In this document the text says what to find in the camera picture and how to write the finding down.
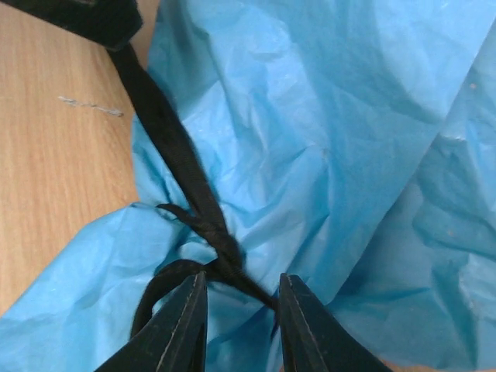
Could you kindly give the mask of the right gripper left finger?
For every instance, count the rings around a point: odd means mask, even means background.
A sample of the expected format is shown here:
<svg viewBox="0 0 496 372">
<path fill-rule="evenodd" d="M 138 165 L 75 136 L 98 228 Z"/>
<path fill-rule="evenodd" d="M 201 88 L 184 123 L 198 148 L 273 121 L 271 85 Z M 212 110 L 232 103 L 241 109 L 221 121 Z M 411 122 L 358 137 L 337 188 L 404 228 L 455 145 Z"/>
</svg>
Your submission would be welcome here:
<svg viewBox="0 0 496 372">
<path fill-rule="evenodd" d="M 168 302 L 99 372 L 203 371 L 207 288 L 200 272 L 183 281 Z"/>
</svg>

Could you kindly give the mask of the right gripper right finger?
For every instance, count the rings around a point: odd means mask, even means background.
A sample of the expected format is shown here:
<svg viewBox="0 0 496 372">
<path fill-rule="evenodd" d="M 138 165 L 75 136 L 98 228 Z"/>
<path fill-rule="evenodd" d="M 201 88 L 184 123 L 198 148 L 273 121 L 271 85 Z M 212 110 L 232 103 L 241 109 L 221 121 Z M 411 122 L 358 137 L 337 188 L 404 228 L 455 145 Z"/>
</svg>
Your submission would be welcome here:
<svg viewBox="0 0 496 372">
<path fill-rule="evenodd" d="M 389 371 L 296 275 L 282 274 L 279 325 L 285 371 Z"/>
</svg>

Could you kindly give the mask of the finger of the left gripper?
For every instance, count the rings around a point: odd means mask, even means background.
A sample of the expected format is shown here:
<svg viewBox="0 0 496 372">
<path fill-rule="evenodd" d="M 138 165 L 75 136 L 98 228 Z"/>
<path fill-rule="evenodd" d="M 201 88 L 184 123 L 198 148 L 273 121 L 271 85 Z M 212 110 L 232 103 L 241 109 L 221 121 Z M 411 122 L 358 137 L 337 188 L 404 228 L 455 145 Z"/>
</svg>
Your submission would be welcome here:
<svg viewBox="0 0 496 372">
<path fill-rule="evenodd" d="M 110 50 L 123 48 L 143 25 L 135 1 L 18 0 L 15 8 Z"/>
</svg>

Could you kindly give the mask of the black ribbon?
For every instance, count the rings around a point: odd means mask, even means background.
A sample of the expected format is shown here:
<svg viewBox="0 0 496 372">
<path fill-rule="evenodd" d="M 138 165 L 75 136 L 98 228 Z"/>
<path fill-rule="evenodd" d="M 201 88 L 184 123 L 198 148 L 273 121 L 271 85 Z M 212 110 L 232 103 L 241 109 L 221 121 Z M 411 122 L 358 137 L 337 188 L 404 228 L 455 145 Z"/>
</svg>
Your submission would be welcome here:
<svg viewBox="0 0 496 372">
<path fill-rule="evenodd" d="M 216 258 L 207 264 L 180 259 L 162 267 L 143 292 L 130 335 L 135 336 L 151 320 L 153 307 L 161 298 L 186 277 L 199 272 L 204 272 L 207 280 L 229 285 L 278 312 L 277 299 L 245 273 L 239 244 L 227 229 L 190 137 L 166 96 L 141 67 L 131 45 L 110 50 L 108 55 L 146 134 L 183 191 L 190 209 L 171 203 L 159 207 L 175 215 L 216 253 Z"/>
</svg>

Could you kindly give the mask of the blue wrapping paper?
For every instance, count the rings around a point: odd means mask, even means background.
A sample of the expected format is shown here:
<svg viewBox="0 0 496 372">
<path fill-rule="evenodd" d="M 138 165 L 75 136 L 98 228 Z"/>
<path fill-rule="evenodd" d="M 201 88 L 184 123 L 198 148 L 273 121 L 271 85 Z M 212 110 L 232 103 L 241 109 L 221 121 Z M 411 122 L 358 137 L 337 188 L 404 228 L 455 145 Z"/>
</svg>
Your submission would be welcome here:
<svg viewBox="0 0 496 372">
<path fill-rule="evenodd" d="M 278 305 L 296 275 L 386 366 L 494 368 L 493 1 L 162 1 L 143 69 Z M 139 201 L 2 316 L 3 371 L 97 371 L 162 267 L 216 258 L 159 207 L 190 209 L 136 113 L 132 132 Z M 279 311 L 205 279 L 203 371 L 285 371 Z"/>
</svg>

